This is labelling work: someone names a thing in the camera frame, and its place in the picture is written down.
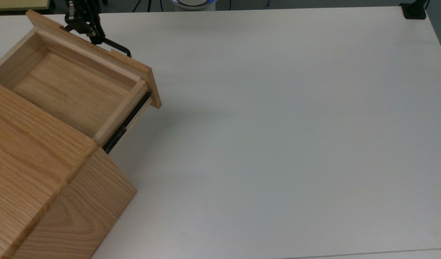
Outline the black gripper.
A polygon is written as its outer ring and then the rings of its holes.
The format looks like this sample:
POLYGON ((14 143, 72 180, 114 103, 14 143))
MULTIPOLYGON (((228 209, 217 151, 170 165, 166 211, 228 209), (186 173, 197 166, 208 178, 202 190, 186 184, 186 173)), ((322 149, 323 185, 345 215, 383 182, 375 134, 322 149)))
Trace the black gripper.
POLYGON ((73 20, 74 17, 82 17, 85 22, 70 22, 65 26, 65 30, 77 31, 79 34, 86 34, 94 45, 104 42, 105 33, 100 21, 100 1, 99 0, 65 0, 68 11, 65 21, 73 20))

